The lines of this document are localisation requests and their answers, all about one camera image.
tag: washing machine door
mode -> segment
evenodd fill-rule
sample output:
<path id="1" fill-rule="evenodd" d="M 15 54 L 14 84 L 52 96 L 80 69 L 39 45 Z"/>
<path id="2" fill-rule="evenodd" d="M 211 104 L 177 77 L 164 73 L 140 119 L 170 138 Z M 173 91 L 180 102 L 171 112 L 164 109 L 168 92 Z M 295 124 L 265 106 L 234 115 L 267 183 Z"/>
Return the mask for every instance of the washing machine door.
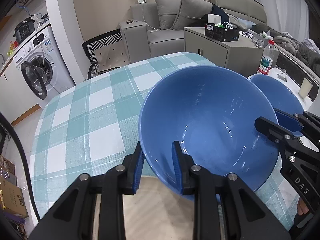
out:
<path id="1" fill-rule="evenodd" d="M 21 72 L 24 80 L 33 93 L 44 100 L 47 97 L 47 88 L 45 87 L 47 75 L 45 71 L 42 68 L 25 61 L 21 63 Z"/>

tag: blue gripper pad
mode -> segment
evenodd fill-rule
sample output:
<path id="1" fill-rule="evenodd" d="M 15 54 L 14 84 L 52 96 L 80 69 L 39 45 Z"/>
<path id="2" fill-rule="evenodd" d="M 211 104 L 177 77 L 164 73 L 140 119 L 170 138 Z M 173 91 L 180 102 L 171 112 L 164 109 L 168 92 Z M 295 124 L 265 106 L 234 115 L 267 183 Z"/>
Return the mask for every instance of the blue gripper pad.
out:
<path id="1" fill-rule="evenodd" d="M 137 189 L 139 188 L 141 175 L 142 175 L 143 162 L 144 162 L 144 155 L 143 155 L 143 152 L 141 150 L 140 153 L 139 153 L 137 165 L 136 165 L 136 168 L 134 170 L 134 175 L 133 175 L 132 189 L 133 189 L 134 193 L 136 193 Z"/>
<path id="2" fill-rule="evenodd" d="M 292 115 L 289 115 L 279 109 L 274 108 L 274 110 L 279 125 L 291 131 L 295 137 L 301 137 L 303 135 L 301 133 L 302 127 L 300 126 L 298 120 L 296 120 Z"/>
<path id="3" fill-rule="evenodd" d="M 178 189 L 180 193 L 182 194 L 183 188 L 182 188 L 182 171 L 180 167 L 180 163 L 178 160 L 178 155 L 176 152 L 176 149 L 174 147 L 174 144 L 172 143 L 171 146 L 171 154 L 172 154 L 172 161 L 173 161 L 173 168 L 174 168 L 174 174 L 176 176 L 176 183 L 178 186 Z"/>

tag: finger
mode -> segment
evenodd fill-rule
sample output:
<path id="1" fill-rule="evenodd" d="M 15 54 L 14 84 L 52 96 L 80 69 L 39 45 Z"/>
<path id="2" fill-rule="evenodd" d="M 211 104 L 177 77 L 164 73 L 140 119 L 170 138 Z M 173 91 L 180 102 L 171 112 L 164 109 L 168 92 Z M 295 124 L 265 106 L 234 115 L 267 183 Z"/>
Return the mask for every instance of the finger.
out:
<path id="1" fill-rule="evenodd" d="M 309 209 L 308 209 L 307 205 L 305 204 L 305 202 L 304 202 L 302 199 L 300 199 L 300 200 L 301 200 L 301 201 L 299 201 L 299 203 L 300 203 L 301 211 L 302 211 L 304 214 L 308 213 L 308 212 L 309 212 Z"/>
<path id="2" fill-rule="evenodd" d="M 298 213 L 298 215 L 299 216 L 301 216 L 302 214 L 303 214 L 303 212 L 302 212 L 302 210 L 301 210 L 301 207 L 300 207 L 300 204 L 299 204 L 299 202 L 298 202 L 298 205 L 297 205 L 297 213 Z"/>

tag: teal checkered tablecloth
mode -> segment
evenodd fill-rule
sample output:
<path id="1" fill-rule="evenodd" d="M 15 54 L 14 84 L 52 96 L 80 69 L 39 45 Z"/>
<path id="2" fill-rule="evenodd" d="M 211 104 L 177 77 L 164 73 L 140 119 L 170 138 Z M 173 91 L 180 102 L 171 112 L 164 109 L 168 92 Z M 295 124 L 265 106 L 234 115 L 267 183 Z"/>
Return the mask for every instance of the teal checkered tablecloth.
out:
<path id="1" fill-rule="evenodd" d="M 213 63 L 179 52 L 133 63 L 61 93 L 43 109 L 30 158 L 36 205 L 42 217 L 81 174 L 107 172 L 133 153 L 141 105 L 167 74 Z M 298 195 L 280 174 L 281 159 L 257 195 L 285 228 L 293 224 Z M 147 162 L 143 175 L 154 176 Z"/>

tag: side table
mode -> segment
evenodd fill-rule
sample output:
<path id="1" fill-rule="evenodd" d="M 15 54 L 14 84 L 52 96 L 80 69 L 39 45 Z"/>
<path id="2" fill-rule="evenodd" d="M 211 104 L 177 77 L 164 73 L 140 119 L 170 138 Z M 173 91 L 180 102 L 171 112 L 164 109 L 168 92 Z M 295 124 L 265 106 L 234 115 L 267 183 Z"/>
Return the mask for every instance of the side table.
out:
<path id="1" fill-rule="evenodd" d="M 239 35 L 238 41 L 221 42 L 204 36 L 204 27 L 184 28 L 185 51 L 198 53 L 220 67 L 231 69 L 248 77 L 257 72 L 263 48 L 258 48 L 250 38 Z M 276 65 L 279 51 L 271 67 Z"/>

